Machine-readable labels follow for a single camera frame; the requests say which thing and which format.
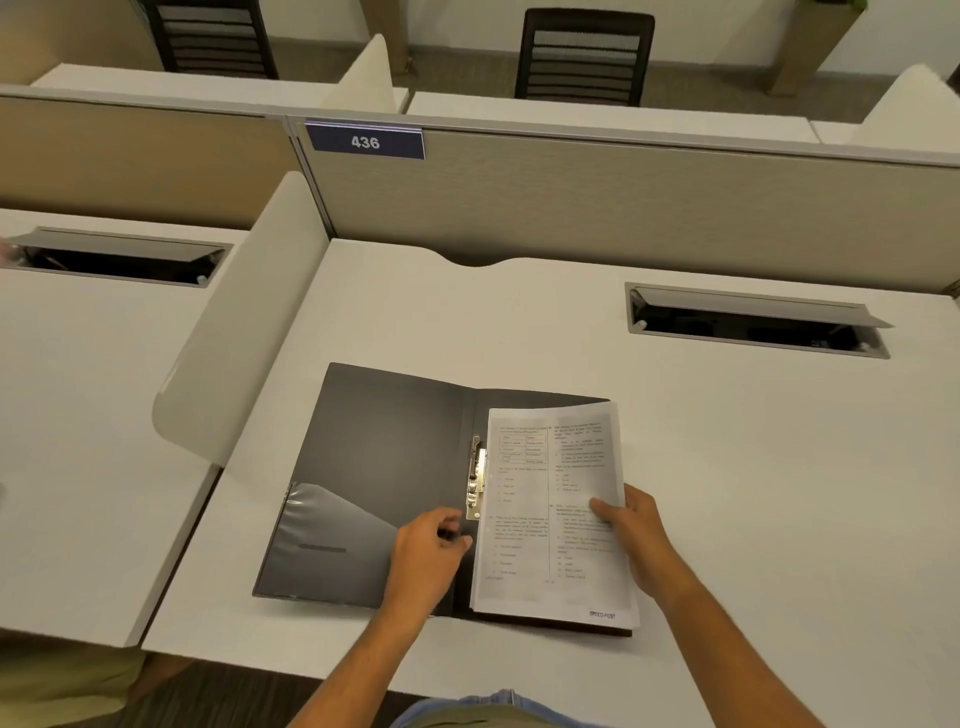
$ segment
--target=right hand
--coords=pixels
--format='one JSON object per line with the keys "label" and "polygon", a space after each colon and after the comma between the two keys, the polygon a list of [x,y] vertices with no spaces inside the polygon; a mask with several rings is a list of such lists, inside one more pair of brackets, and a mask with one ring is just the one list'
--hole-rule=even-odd
{"label": "right hand", "polygon": [[636,585],[664,607],[678,590],[695,585],[696,576],[667,538],[653,496],[623,484],[626,506],[590,499],[590,510],[613,525],[613,535],[630,559]]}
{"label": "right hand", "polygon": [[396,533],[381,610],[418,632],[444,598],[461,559],[473,544],[470,536],[447,541],[437,535],[438,529],[459,531],[461,515],[456,508],[435,508]]}

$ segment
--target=paper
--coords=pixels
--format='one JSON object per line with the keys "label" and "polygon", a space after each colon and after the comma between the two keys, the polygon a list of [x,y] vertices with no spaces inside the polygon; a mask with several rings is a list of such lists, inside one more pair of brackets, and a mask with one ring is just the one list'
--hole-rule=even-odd
{"label": "paper", "polygon": [[626,555],[592,497],[623,503],[612,402],[492,409],[472,609],[636,627]]}

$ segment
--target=black chair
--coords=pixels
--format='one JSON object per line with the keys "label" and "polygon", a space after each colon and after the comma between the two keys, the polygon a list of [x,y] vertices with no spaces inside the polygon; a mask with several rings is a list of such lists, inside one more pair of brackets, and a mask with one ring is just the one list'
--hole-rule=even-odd
{"label": "black chair", "polygon": [[277,79],[257,0],[140,0],[163,67]]}
{"label": "black chair", "polygon": [[654,29],[642,12],[528,10],[514,97],[638,107]]}
{"label": "black chair", "polygon": [[960,94],[960,65],[957,66],[957,69],[953,71],[953,75],[950,76],[947,85],[952,88],[956,93]]}

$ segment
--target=metal clip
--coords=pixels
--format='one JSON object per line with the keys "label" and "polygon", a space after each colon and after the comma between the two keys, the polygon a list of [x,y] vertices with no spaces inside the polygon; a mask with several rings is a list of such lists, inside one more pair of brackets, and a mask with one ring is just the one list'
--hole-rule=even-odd
{"label": "metal clip", "polygon": [[479,435],[473,435],[470,443],[470,467],[467,473],[467,520],[480,520],[483,504],[483,474],[487,465],[487,449],[482,448]]}

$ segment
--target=binder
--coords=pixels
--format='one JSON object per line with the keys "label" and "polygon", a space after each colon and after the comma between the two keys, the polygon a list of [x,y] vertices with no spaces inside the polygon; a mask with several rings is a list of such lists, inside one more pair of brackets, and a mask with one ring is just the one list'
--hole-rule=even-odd
{"label": "binder", "polygon": [[[472,389],[331,363],[253,594],[379,607],[396,532],[420,513],[438,506],[461,509],[461,533],[476,544],[491,408],[598,401],[605,400]],[[474,552],[464,556],[435,615],[631,634],[474,613],[469,607]]]}

